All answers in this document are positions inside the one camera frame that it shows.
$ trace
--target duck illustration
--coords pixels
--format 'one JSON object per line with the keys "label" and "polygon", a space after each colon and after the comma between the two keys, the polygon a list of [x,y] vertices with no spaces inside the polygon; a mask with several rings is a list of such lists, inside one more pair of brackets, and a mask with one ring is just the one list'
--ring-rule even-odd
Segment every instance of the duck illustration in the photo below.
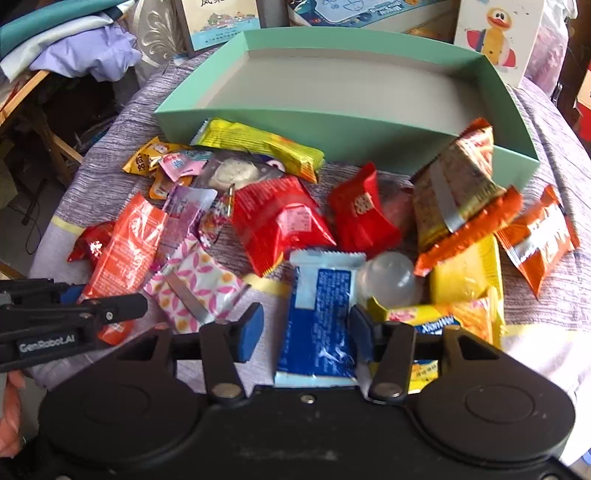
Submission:
{"label": "duck illustration", "polygon": [[511,28],[511,17],[500,8],[491,8],[486,20],[492,28],[468,30],[468,45],[486,55],[494,66],[515,67],[515,52],[511,50],[509,40],[503,33]]}

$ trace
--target picture book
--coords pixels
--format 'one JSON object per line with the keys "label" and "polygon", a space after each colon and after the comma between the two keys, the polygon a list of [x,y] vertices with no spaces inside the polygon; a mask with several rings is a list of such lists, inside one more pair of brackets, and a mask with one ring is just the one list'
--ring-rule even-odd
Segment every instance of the picture book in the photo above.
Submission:
{"label": "picture book", "polygon": [[256,0],[177,0],[177,10],[193,51],[261,28]]}

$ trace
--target red snack bag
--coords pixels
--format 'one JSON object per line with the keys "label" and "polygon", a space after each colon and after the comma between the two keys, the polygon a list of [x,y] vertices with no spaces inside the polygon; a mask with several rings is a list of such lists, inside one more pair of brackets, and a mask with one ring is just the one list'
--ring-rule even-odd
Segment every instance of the red snack bag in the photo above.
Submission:
{"label": "red snack bag", "polygon": [[[113,297],[138,291],[158,247],[167,214],[138,193],[123,209],[109,246],[101,255],[81,299]],[[133,330],[131,321],[106,325],[99,338],[121,343]]]}
{"label": "red snack bag", "polygon": [[343,252],[365,252],[370,259],[401,242],[400,230],[382,214],[372,162],[335,187],[328,201],[335,212],[339,249]]}
{"label": "red snack bag", "polygon": [[232,226],[259,277],[290,250],[336,246],[318,205],[295,177],[252,183],[234,195]]}
{"label": "red snack bag", "polygon": [[87,226],[74,243],[68,262],[88,258],[92,270],[96,268],[99,258],[113,236],[115,222],[103,222],[98,225]]}

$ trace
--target mint green box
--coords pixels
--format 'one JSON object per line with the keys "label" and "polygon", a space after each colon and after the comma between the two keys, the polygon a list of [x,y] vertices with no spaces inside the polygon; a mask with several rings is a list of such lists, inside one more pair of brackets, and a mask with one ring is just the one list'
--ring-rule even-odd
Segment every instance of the mint green box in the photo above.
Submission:
{"label": "mint green box", "polygon": [[522,189],[539,161],[507,88],[474,51],[360,28],[241,33],[154,114],[187,143],[213,116],[321,149],[326,161],[413,174],[468,124],[494,128],[493,177]]}

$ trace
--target cardboard box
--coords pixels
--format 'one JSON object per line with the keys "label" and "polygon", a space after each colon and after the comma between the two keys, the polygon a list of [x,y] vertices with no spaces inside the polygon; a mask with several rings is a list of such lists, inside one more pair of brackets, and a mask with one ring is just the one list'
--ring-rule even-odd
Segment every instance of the cardboard box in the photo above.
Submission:
{"label": "cardboard box", "polygon": [[539,162],[486,57],[359,28],[270,28],[220,48],[156,110],[168,141],[210,117],[275,132],[327,161],[413,174],[479,116],[494,127],[493,178],[522,189]]}
{"label": "cardboard box", "polygon": [[543,1],[462,0],[454,43],[485,55],[505,82],[519,87],[543,9]]}

